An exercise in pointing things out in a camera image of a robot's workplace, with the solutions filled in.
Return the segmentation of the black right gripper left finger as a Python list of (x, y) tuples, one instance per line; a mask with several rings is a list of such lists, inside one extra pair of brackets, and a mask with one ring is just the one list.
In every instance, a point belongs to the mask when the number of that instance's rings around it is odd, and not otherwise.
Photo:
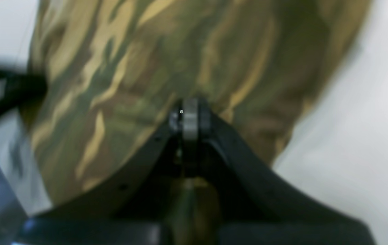
[(180, 173), (189, 100), (178, 101), (144, 146), (108, 180), (27, 220), (15, 245), (172, 245), (171, 229), (152, 214), (162, 175)]

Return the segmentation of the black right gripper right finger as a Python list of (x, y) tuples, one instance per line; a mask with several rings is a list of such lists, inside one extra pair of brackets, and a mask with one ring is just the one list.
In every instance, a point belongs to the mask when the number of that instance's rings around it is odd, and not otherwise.
[(365, 224), (326, 207), (266, 166), (240, 135), (189, 99), (189, 174), (217, 190), (219, 245), (374, 245)]

